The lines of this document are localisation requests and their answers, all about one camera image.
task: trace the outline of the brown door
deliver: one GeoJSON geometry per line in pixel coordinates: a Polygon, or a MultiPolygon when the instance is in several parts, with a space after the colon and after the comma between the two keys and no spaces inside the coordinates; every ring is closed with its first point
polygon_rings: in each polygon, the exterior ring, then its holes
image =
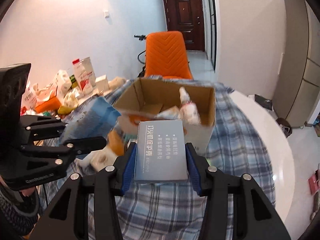
{"type": "Polygon", "coordinates": [[[204,51],[202,0],[164,0],[168,31],[180,31],[186,48],[204,51]]]}

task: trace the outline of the spray bottle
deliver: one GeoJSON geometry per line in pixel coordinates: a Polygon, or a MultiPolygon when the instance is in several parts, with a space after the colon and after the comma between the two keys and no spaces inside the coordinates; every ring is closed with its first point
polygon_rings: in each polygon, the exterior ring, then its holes
{"type": "Polygon", "coordinates": [[[189,94],[186,92],[184,87],[180,87],[180,114],[182,120],[190,124],[201,124],[198,109],[195,103],[190,100],[189,94]]]}

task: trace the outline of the tiled floor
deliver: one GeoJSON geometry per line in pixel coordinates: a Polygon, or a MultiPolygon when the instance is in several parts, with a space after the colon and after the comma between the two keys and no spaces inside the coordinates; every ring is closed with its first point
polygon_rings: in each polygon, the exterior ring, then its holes
{"type": "Polygon", "coordinates": [[[212,63],[202,51],[188,51],[188,60],[191,73],[195,80],[216,82],[216,75],[212,63]]]}
{"type": "Polygon", "coordinates": [[[292,240],[297,240],[310,224],[313,197],[308,178],[320,163],[320,138],[313,127],[293,129],[288,138],[295,168],[295,186],[292,204],[285,225],[292,240]]]}

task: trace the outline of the gray cabinet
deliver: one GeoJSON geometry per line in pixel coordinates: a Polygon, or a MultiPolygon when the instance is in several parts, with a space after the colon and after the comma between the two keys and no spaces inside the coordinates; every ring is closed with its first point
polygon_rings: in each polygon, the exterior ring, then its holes
{"type": "Polygon", "coordinates": [[[305,0],[284,1],[287,40],[273,108],[292,127],[299,127],[320,92],[320,23],[305,0]]]}

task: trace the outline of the small gray box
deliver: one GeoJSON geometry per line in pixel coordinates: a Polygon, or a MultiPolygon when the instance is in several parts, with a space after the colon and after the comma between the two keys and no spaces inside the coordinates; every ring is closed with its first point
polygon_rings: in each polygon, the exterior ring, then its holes
{"type": "Polygon", "coordinates": [[[134,180],[164,183],[187,179],[182,121],[140,122],[134,180]]]}

